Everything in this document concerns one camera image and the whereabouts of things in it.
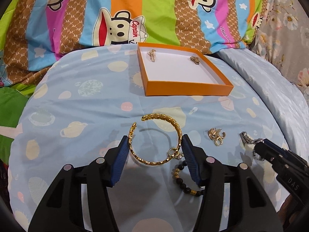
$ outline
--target colorful striped blanket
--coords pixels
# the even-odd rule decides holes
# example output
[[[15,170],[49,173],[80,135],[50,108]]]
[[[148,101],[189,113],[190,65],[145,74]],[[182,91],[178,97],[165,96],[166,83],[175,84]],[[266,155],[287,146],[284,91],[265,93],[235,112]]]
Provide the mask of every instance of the colorful striped blanket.
[[[62,56],[93,46],[150,42],[203,54],[245,48],[267,2],[18,0],[0,52],[0,87],[36,85]]]

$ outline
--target brown patterned stripe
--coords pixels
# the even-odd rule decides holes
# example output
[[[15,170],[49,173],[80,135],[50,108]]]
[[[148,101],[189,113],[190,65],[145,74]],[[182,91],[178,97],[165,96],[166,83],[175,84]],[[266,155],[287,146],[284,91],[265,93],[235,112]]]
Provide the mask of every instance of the brown patterned stripe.
[[[235,49],[240,49],[240,43],[235,43]]]
[[[20,77],[18,81],[15,81],[15,83],[22,83],[24,85],[38,85],[50,67],[51,66],[36,72],[29,72],[26,76]]]
[[[83,49],[79,39],[84,26],[85,7],[87,0],[69,0],[63,20],[60,50],[63,55]]]
[[[196,9],[191,9],[188,0],[175,0],[175,32],[180,45],[194,48],[203,54],[210,54],[211,43],[205,39]]]
[[[235,42],[239,42],[241,37],[238,31],[238,18],[236,12],[236,0],[228,0],[229,13],[227,17],[227,24],[232,37]]]
[[[18,1],[7,31],[3,60],[7,64],[8,77],[14,84],[29,76],[28,45],[25,36],[34,2],[35,0]]]
[[[261,17],[264,16],[265,12],[266,12],[266,8],[267,8],[267,3],[268,0],[262,0],[262,8],[261,8]],[[256,34],[257,34],[258,29],[256,28],[253,34],[253,38],[255,38]]]

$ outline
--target gold earring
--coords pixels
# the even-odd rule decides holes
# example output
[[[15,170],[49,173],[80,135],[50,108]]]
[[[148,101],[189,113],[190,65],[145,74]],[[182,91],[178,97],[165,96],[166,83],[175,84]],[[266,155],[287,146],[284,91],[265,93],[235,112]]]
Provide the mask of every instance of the gold earring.
[[[167,153],[168,157],[165,160],[162,160],[162,161],[151,162],[151,161],[146,161],[146,160],[138,157],[136,155],[136,153],[133,151],[133,148],[132,148],[132,137],[133,137],[133,132],[134,132],[134,130],[136,128],[136,122],[134,122],[132,127],[131,127],[131,129],[130,129],[130,131],[129,131],[129,149],[130,149],[130,152],[132,153],[132,155],[134,156],[134,158],[137,159],[139,162],[145,164],[145,165],[158,166],[158,165],[162,165],[162,164],[165,164],[165,163],[169,162],[171,159],[174,159],[174,158],[177,158],[179,156],[182,156],[183,154],[179,153],[179,149],[180,149],[180,146],[181,146],[182,132],[181,132],[180,126],[176,122],[176,120],[173,119],[170,116],[167,116],[165,114],[159,114],[159,113],[147,114],[147,115],[144,115],[142,117],[142,121],[147,121],[147,120],[151,120],[151,119],[165,120],[165,121],[169,122],[176,129],[176,132],[177,132],[177,135],[178,135],[177,147],[170,149],[168,151],[168,153]]]
[[[152,62],[155,61],[155,53],[156,53],[156,50],[152,49],[151,51],[147,52],[147,54],[150,56],[150,60]]]
[[[208,136],[211,140],[214,140],[214,144],[216,146],[220,146],[223,144],[223,139],[225,138],[226,134],[225,132],[222,132],[222,136],[220,135],[222,129],[216,129],[216,128],[211,128],[208,131]]]
[[[190,60],[191,60],[192,62],[194,62],[196,65],[199,65],[199,64],[200,64],[200,60],[199,60],[199,58],[196,57],[196,56],[191,56],[191,57],[190,57]]]

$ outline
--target polka dot fabric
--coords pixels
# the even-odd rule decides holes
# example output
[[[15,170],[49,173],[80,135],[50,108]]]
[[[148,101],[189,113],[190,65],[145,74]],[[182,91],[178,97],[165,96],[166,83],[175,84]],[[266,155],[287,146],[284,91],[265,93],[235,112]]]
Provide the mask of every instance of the polka dot fabric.
[[[142,122],[149,113],[175,118],[184,134],[207,155],[224,164],[247,163],[278,208],[287,196],[267,162],[252,158],[252,146],[241,143],[239,133],[270,138],[279,146],[285,139],[260,97],[225,62],[209,59],[234,84],[231,94],[217,96],[145,97],[136,45],[98,47],[71,52],[57,61],[37,86],[20,118],[22,131],[11,147],[9,191],[16,219],[27,228],[43,197],[63,165],[84,166],[137,129],[133,147],[138,156],[160,161],[177,144],[175,129],[167,122]],[[216,147],[208,130],[226,132]],[[184,194],[170,173],[172,160],[148,167],[128,156],[120,181],[108,189],[120,231],[192,231],[202,198]],[[198,190],[185,168],[182,178]],[[221,228],[228,222],[229,187],[226,186]],[[85,217],[87,229],[91,229]]]

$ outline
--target white star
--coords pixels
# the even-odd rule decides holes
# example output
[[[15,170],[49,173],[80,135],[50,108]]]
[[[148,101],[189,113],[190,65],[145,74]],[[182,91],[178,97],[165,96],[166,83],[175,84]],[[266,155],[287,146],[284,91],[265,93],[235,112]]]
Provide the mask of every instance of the white star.
[[[34,56],[35,58],[38,58],[38,57],[43,58],[44,53],[46,52],[46,49],[43,49],[43,46],[40,45],[39,47],[34,48],[34,52],[36,53],[35,56]]]
[[[244,40],[245,40],[245,41],[248,41],[249,39],[250,39],[250,37],[249,37],[248,35],[245,35],[245,36],[244,36]]]
[[[240,6],[240,8],[241,9],[244,9],[244,10],[247,10],[247,5],[245,5],[244,3],[242,3],[242,4],[239,4],[239,6]]]
[[[214,25],[208,22],[208,20],[205,21],[205,24],[206,24],[207,29],[214,29]]]

